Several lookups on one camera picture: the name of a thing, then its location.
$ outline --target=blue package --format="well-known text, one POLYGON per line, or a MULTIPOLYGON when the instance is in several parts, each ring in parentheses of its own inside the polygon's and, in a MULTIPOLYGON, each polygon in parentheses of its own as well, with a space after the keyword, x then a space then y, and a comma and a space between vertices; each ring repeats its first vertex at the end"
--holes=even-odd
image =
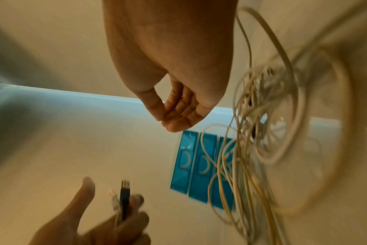
MULTIPOLYGON (((217 136, 213 134, 204 134, 203 138, 206 152, 213 159, 216 153, 217 136)), ((196 160, 192 180, 190 183, 189 197, 199 201, 208 202, 208 185, 213 173, 213 164, 207 158, 202 149, 201 143, 198 144, 196 160)))
MULTIPOLYGON (((227 138, 226 140, 226 144, 228 144, 232 139, 230 138, 227 138)), ((220 137, 220 141, 219 141, 219 147, 218 147, 218 152, 217 152, 217 158, 218 159, 218 155, 219 154, 222 154, 221 152, 221 146, 223 144, 223 141, 224 141, 224 137, 220 137)), ((234 148, 235 146, 235 142, 232 143, 228 149, 227 149, 227 153, 228 152, 231 152, 231 150, 234 148)), ((232 154, 230 154, 230 156, 227 158, 227 163, 232 163, 232 159, 233 159, 233 156, 232 154)), ((232 167, 227 167, 228 171, 230 173, 232 173, 232 167)), ((223 189, 224 189, 224 194, 225 194, 225 198, 227 200, 227 203, 228 203, 228 206, 230 209, 232 209, 232 205, 233 205, 233 201, 234 201, 234 198, 233 198, 233 193, 232 193, 232 190, 231 190, 231 187, 229 186, 229 183, 228 181, 225 179, 224 176, 221 176, 221 179, 223 181, 223 189)), ((219 188, 219 178, 216 177, 214 182, 213 182, 213 188, 212 188, 212 196, 211 196, 211 202, 213 204, 213 206, 215 207, 219 207, 221 209, 223 209, 223 204, 221 203, 221 198, 220 198, 220 188, 219 188)))
POLYGON ((192 172, 192 163, 194 160, 194 152, 197 147, 197 139, 197 132, 184 131, 182 133, 170 189, 184 194, 188 192, 189 178, 192 172))

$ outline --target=human hand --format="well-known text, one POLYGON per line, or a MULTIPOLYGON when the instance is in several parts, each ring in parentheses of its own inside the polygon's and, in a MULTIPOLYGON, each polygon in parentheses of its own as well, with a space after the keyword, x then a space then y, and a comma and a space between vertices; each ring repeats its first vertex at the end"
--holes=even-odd
POLYGON ((103 0, 113 62, 124 84, 170 132, 186 130, 225 93, 237 0, 103 0), (169 74, 163 104, 155 85, 169 74))
POLYGON ((148 225, 146 213, 138 213, 143 197, 130 197, 129 217, 114 229, 115 216, 84 235, 78 235, 80 219, 95 196, 95 184, 84 178, 83 185, 69 205, 53 220, 41 227, 29 245, 150 245, 150 237, 143 234, 148 225))

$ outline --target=tangled cable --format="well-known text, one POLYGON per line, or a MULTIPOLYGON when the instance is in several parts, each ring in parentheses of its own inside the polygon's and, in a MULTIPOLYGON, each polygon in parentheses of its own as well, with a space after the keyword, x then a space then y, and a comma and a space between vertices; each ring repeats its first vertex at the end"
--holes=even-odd
POLYGON ((278 52, 277 55, 265 64, 255 67, 252 67, 252 53, 248 37, 239 17, 236 16, 248 45, 249 70, 236 86, 232 105, 234 116, 229 126, 211 125, 204 130, 205 133, 212 127, 226 128, 226 134, 217 161, 214 161, 205 150, 203 143, 204 134, 201 135, 200 142, 209 161, 217 169, 217 173, 212 176, 209 183, 208 199, 211 199, 211 188, 217 178, 226 217, 219 214, 212 206, 212 203, 209 203, 216 215, 225 224, 234 226, 247 240, 248 244, 255 242, 258 237, 259 226, 257 217, 260 212, 265 215, 271 244, 283 244, 278 228, 278 216, 294 216, 310 207, 329 188, 329 185, 335 180, 339 168, 345 162, 345 152, 351 147, 351 137, 355 130, 353 84, 351 75, 344 62, 328 47, 319 42, 327 34, 366 8, 367 0, 364 0, 346 11, 323 28, 309 42, 299 47, 299 51, 292 59, 288 57, 286 51, 262 16, 252 8, 241 8, 240 11, 246 12, 256 19, 278 52), (299 69, 296 65, 302 58, 311 60, 312 57, 317 55, 324 57, 331 65, 339 86, 342 131, 338 141, 338 150, 335 153, 333 164, 320 183, 310 190, 308 196, 293 207, 281 207, 273 199, 268 184, 260 178, 259 173, 255 170, 255 163, 252 159, 255 157, 259 163, 265 166, 277 164, 298 135, 304 120, 307 77, 310 71, 308 69, 299 69), (269 66, 271 62, 279 58, 283 66, 269 66), (286 134, 280 140, 273 132, 270 132, 271 125, 269 119, 274 109, 285 99, 291 102, 291 125, 287 125, 286 134), (232 127, 233 121, 236 123, 236 128, 232 127), (230 130, 235 131, 237 137, 226 143, 230 130), (269 149, 273 148, 274 144, 280 145, 274 152, 270 152, 269 149), (227 158, 230 154, 233 156, 231 164, 227 163, 227 158), (228 170, 230 165, 232 166, 232 173, 228 170), (227 204, 223 189, 224 181, 229 183, 233 192, 237 217, 234 217, 227 204))

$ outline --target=cable bundle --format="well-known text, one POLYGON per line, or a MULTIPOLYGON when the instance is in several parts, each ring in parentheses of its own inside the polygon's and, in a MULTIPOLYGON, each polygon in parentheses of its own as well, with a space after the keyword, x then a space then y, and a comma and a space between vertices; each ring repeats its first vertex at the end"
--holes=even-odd
POLYGON ((240 19, 237 22, 243 32, 249 49, 249 70, 238 83, 233 99, 234 117, 229 126, 211 125, 211 127, 225 127, 226 134, 221 146, 221 154, 217 161, 214 161, 206 152, 201 135, 201 145, 209 161, 217 168, 217 173, 211 178, 208 198, 211 199, 211 187, 218 177, 221 202, 226 217, 220 215, 212 206, 217 216, 225 223, 233 225, 248 244, 255 242, 258 237, 258 211, 262 211, 266 218, 268 234, 271 244, 282 244, 282 239, 278 229, 278 216, 293 216, 308 208, 328 189, 335 180, 339 168, 345 162, 345 152, 351 147, 351 137, 354 134, 354 95, 353 86, 349 71, 344 62, 337 57, 328 47, 319 42, 327 34, 335 30, 348 19, 359 14, 367 8, 367 0, 349 9, 334 22, 327 25, 316 36, 305 45, 299 47, 297 54, 290 59, 272 32, 266 21, 254 9, 244 7, 240 11, 250 14, 265 30, 268 37, 274 44, 278 54, 263 65, 252 67, 251 47, 247 35, 242 27, 240 19), (308 196, 293 207, 280 207, 271 197, 270 189, 265 182, 261 181, 259 174, 255 171, 255 163, 252 159, 257 159, 265 166, 277 164, 286 154, 293 140, 297 136, 306 109, 306 77, 309 71, 301 70, 296 65, 302 59, 311 60, 314 56, 323 56, 331 65, 338 82, 340 91, 340 104, 342 110, 342 133, 339 139, 338 150, 334 157, 331 168, 323 176, 322 181, 312 188, 308 196), (276 59, 281 59, 283 65, 270 67, 269 64, 276 59), (280 140, 271 131, 269 119, 272 112, 281 101, 289 99, 291 102, 291 123, 287 125, 287 132, 280 140), (228 132, 233 130, 237 133, 234 140, 226 144, 228 132), (269 151, 273 144, 279 145, 275 151, 269 151), (233 155, 232 163, 227 163, 227 158, 233 155), (237 218, 235 218, 228 207, 225 198, 222 182, 227 181, 233 191, 236 204, 237 218))

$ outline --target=black cable connector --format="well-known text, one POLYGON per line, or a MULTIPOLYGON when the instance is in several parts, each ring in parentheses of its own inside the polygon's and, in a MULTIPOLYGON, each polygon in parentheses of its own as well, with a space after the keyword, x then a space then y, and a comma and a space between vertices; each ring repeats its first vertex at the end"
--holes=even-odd
POLYGON ((130 182, 123 180, 120 189, 120 209, 122 211, 122 221, 127 218, 128 206, 130 204, 130 182))

